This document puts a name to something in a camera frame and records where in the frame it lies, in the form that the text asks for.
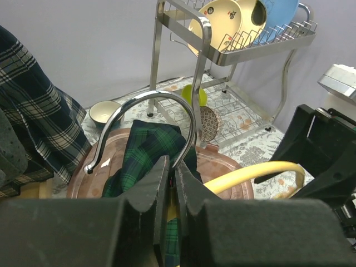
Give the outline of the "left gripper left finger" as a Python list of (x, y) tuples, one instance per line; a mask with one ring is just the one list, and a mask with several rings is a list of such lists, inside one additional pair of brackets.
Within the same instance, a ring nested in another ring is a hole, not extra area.
[(132, 188), (120, 195), (125, 201), (121, 231), (156, 250), (165, 249), (170, 158), (161, 156)]

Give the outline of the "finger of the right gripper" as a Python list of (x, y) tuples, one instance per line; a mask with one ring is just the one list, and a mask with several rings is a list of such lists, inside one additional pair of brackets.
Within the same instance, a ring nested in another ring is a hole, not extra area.
[(271, 161), (299, 164), (312, 175), (294, 198), (348, 199), (355, 189), (355, 131), (300, 105)]

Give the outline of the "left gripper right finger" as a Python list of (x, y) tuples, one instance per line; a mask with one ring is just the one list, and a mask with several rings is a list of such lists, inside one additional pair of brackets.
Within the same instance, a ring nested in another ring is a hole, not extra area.
[(207, 231), (205, 202), (214, 194), (182, 162), (175, 170), (179, 244), (181, 250), (195, 248)]

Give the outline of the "yellow hanger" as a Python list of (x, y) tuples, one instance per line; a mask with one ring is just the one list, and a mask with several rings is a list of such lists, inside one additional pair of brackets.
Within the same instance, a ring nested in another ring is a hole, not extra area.
[[(177, 101), (187, 112), (190, 120), (190, 131), (187, 139), (183, 138), (177, 126), (166, 123), (147, 123), (135, 120), (130, 130), (126, 151), (123, 157), (123, 167), (118, 178), (109, 179), (104, 186), (103, 196), (114, 197), (132, 188), (153, 167), (160, 156), (168, 155), (174, 160), (172, 169), (184, 162), (197, 169), (195, 151), (196, 119), (192, 107), (182, 97), (165, 91), (150, 91), (137, 95), (117, 108), (108, 118), (97, 142), (93, 160), (83, 170), (91, 174), (102, 159), (106, 141), (112, 125), (131, 107), (145, 100), (163, 97)], [(252, 179), (277, 172), (294, 171), (296, 187), (292, 191), (281, 193), (276, 198), (289, 198), (296, 194), (305, 181), (305, 171), (295, 163), (287, 161), (272, 161), (255, 164), (219, 176), (204, 185), (214, 194)]]

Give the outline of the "green plaid skirt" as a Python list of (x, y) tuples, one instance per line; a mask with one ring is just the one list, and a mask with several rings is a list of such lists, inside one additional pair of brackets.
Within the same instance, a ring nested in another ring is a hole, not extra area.
[[(133, 187), (152, 169), (161, 156), (169, 155), (172, 166), (185, 144), (186, 140), (178, 126), (134, 120), (122, 167), (108, 178), (102, 197), (118, 197)], [(201, 175), (197, 171), (194, 147), (189, 149), (184, 162), (195, 178), (202, 183)], [(177, 218), (167, 223), (166, 231), (165, 266), (178, 266), (180, 252)]]

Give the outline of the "grey dotted skirt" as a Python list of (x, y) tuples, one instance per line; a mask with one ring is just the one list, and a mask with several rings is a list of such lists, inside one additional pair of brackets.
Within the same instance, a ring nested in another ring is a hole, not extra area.
[(1, 189), (21, 181), (28, 168), (27, 153), (1, 110)]

